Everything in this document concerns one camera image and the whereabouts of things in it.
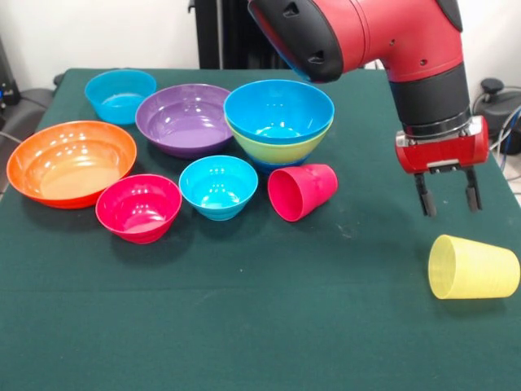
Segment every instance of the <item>pink cup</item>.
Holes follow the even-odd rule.
[[[339,181],[329,165],[276,169],[268,179],[268,195],[280,217],[297,222],[328,201]]]
[[[105,190],[96,204],[96,215],[105,228],[122,239],[149,244],[169,230],[181,204],[181,192],[173,181],[141,174]]]

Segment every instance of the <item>purple bowl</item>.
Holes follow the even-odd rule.
[[[139,131],[161,151],[182,159],[218,153],[232,139],[223,104],[228,90],[183,84],[158,91],[136,112]]]

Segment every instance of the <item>yellow cup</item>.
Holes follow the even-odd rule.
[[[429,256],[429,283],[439,299],[509,297],[519,286],[519,269],[506,248],[442,235]]]

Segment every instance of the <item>cup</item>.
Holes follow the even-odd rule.
[[[302,165],[276,169],[268,179],[268,195],[280,217],[297,222],[327,202],[339,182],[329,165]]]
[[[429,283],[442,300],[510,297],[519,286],[519,261],[509,249],[442,235],[431,248]]]

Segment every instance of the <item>magenta bowl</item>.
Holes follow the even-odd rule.
[[[182,204],[179,187],[155,174],[132,175],[108,187],[96,203],[99,222],[111,233],[136,244],[160,239]]]
[[[199,159],[221,151],[233,138],[224,102],[230,92],[207,84],[184,84],[149,96],[136,112],[139,131],[161,151]]]

